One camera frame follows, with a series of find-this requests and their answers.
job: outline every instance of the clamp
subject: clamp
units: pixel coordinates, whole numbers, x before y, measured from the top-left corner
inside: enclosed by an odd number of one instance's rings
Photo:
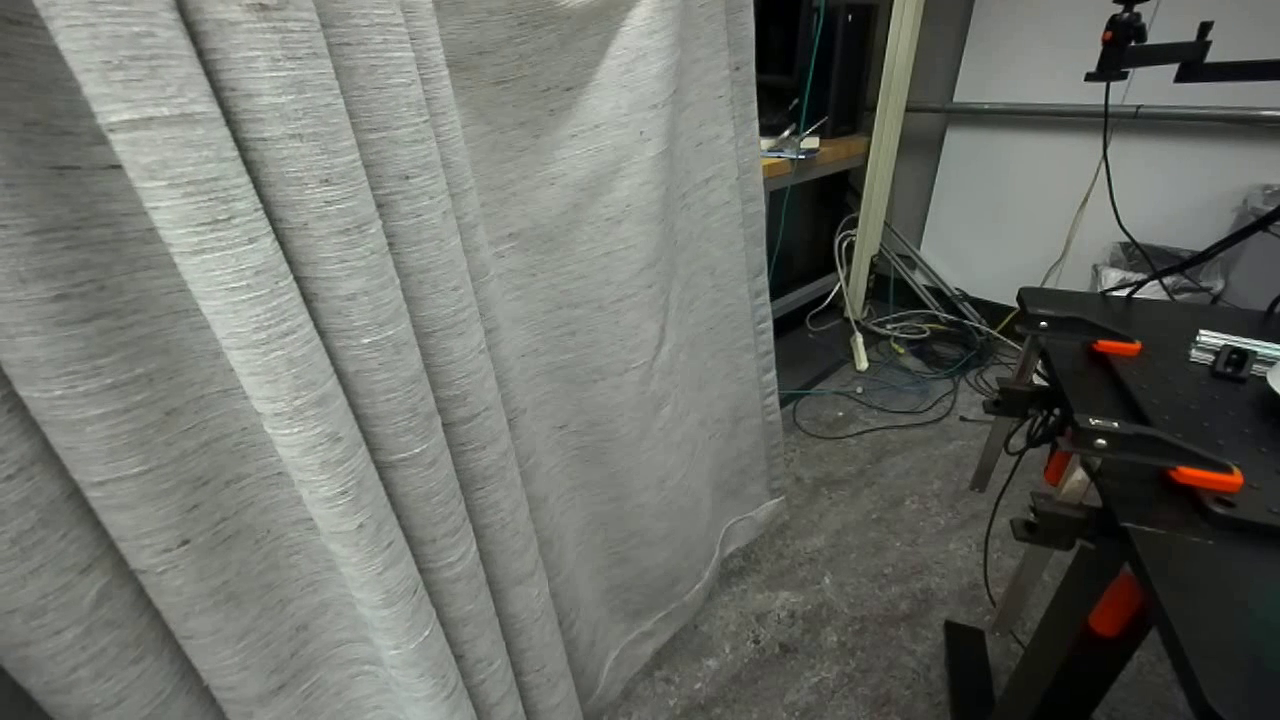
[[[1124,457],[1124,460],[1160,465],[1177,488],[1189,488],[1202,495],[1228,499],[1244,494],[1244,472],[1236,465],[1180,436],[1158,434],[1150,424],[1079,415],[1078,436],[1079,436],[1079,460],[1090,469],[1104,469],[1108,457]]]
[[[1094,318],[1069,318],[1069,311],[1038,311],[1038,328],[1041,332],[1078,332],[1090,339],[1090,351],[1094,357],[1108,357],[1108,360],[1136,360],[1146,357],[1146,339],[1116,328],[1116,323],[1104,323],[1104,320],[1094,320]]]

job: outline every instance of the gray curtain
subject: gray curtain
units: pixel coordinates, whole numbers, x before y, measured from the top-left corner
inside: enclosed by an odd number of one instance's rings
[[[0,5],[0,665],[580,716],[777,513],[746,0]]]

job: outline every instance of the black cable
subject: black cable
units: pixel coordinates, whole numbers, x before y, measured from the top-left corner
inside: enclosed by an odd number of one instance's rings
[[[1014,452],[1010,477],[1006,477],[1006,483],[1002,483],[1002,494],[996,494],[996,499],[991,499],[991,513],[987,513],[987,526],[983,526],[983,594],[987,594],[987,605],[991,605],[991,608],[996,608],[996,589],[991,589],[991,531],[996,531],[1002,505],[1006,505],[1017,472],[1024,469],[1024,457],[1027,457],[1027,449]]]
[[[1160,277],[1160,266],[1151,261],[1151,253],[1124,226],[1120,196],[1116,196],[1116,171],[1111,171],[1111,79],[1104,86],[1104,187],[1108,187],[1108,208],[1111,208],[1111,221],[1116,221],[1124,244],[1150,266],[1151,277]]]
[[[863,320],[868,328],[878,328],[878,338],[884,339],[880,350],[897,350],[897,357],[914,357],[926,369],[909,369],[909,363],[888,363],[897,374],[909,377],[926,377],[926,381],[950,381],[946,393],[936,393],[927,403],[919,407],[897,407],[897,403],[878,403],[860,393],[803,393],[795,399],[795,434],[814,436],[814,441],[855,441],[855,436],[878,436],[878,434],[903,434],[903,429],[933,429],[946,424],[958,403],[959,403],[959,385],[972,385],[972,374],[980,374],[991,360],[991,339],[983,332],[977,332],[972,323],[958,320],[958,318],[936,318],[927,308],[919,311],[888,311],[878,320]],[[872,407],[880,415],[902,415],[897,424],[863,424],[863,429],[845,429],[845,434],[826,434],[803,424],[803,399],[809,396],[839,396],[850,403]]]

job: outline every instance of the shelf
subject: shelf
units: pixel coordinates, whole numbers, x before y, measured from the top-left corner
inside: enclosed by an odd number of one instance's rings
[[[765,176],[765,187],[777,192],[777,187],[863,170],[863,161],[868,161],[868,135],[826,135],[826,147],[814,161],[795,164],[795,161],[767,157],[762,161],[762,176]]]

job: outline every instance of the black table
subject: black table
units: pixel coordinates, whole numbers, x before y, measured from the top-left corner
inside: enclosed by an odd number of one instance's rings
[[[1280,716],[1280,403],[1266,385],[1218,381],[1189,363],[1198,328],[1266,338],[1258,311],[1104,299],[1085,292],[1022,292],[1038,357],[1074,424],[1108,415],[1151,424],[1236,460],[1247,477],[1240,508],[1214,508],[1151,465],[1108,460],[1094,472],[1111,531],[1078,550],[1024,660],[996,709],[972,699],[983,658],[950,629],[958,716],[1090,716],[1150,629],[1160,631],[1198,716]],[[1102,360],[1074,332],[1038,318],[1090,318],[1146,339],[1142,360]],[[1150,611],[1111,639],[1090,611],[1134,570]]]

